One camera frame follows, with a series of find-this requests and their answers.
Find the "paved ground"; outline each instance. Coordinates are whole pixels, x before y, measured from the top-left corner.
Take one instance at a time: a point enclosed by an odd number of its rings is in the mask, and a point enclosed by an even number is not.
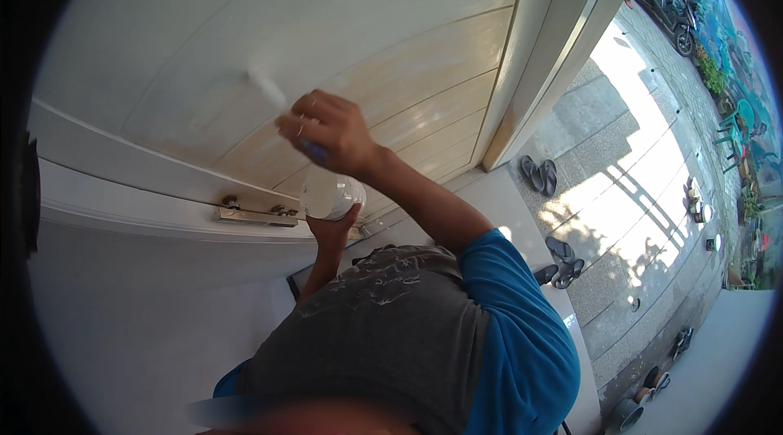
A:
[[[534,192],[511,172],[543,235],[586,262],[568,289],[582,327],[602,411],[627,397],[654,364],[666,366],[683,325],[698,326],[717,297],[739,241],[739,172],[713,146],[717,109],[690,61],[638,5],[623,5],[548,120],[525,144],[554,160],[557,194]],[[687,213],[695,177],[716,208],[708,225]],[[710,254],[704,239],[725,246]],[[638,298],[641,307],[632,312]]]

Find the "hand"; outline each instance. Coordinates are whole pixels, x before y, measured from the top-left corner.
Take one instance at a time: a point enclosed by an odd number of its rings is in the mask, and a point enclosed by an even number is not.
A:
[[[318,252],[336,252],[345,248],[347,233],[356,223],[358,212],[362,209],[360,203],[353,205],[351,210],[339,221],[327,221],[307,216],[307,224],[318,242]]]
[[[275,125],[310,159],[301,140],[321,145],[327,158],[314,163],[328,170],[364,181],[377,169],[383,148],[369,136],[358,105],[342,97],[314,90],[297,100],[290,113],[278,117]]]

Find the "motorcycle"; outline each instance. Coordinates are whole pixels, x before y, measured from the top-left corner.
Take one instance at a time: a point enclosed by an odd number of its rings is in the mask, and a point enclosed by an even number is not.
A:
[[[688,58],[693,54],[695,48],[693,32],[699,27],[696,20],[696,9],[699,7],[697,0],[637,1],[669,36],[681,56]]]

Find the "blue sleeve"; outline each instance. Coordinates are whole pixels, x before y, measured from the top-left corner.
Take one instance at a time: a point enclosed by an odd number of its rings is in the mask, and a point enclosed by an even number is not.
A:
[[[476,239],[458,261],[463,288],[490,312],[465,433],[551,435],[580,388],[571,334],[528,264],[498,230]]]

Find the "plastic chair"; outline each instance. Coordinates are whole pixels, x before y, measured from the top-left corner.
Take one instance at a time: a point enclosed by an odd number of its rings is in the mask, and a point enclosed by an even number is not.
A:
[[[737,107],[734,111],[720,121],[720,126],[723,127],[729,124],[737,124],[734,120],[734,117],[737,116],[742,117],[742,120],[745,121],[745,126],[747,127],[753,127],[753,124],[756,123],[756,117],[753,116],[753,107],[750,106],[750,102],[741,98],[737,101]]]
[[[728,172],[732,168],[736,168],[737,166],[739,166],[739,164],[742,163],[742,160],[744,159],[742,156],[742,145],[745,143],[745,141],[737,141],[737,137],[736,137],[737,133],[735,131],[739,132],[739,129],[735,129],[736,127],[737,127],[736,124],[727,127],[720,127],[718,129],[719,133],[726,132],[728,134],[712,142],[712,144],[715,146],[725,142],[729,142],[731,144],[731,154],[727,156],[726,159],[733,158],[736,161],[734,161],[734,163],[731,164],[728,168],[723,169],[724,174],[726,174],[726,172]]]
[[[740,145],[744,145],[745,143],[750,141],[750,130],[748,131],[748,135],[744,136],[742,134],[742,130],[739,128],[737,123],[735,121],[733,121],[733,120],[729,121],[727,124],[723,124],[720,127],[718,127],[718,132],[722,132],[722,131],[725,131],[725,130],[733,131],[733,133],[731,133],[732,136],[733,135],[739,135],[741,137],[741,139],[739,141]]]

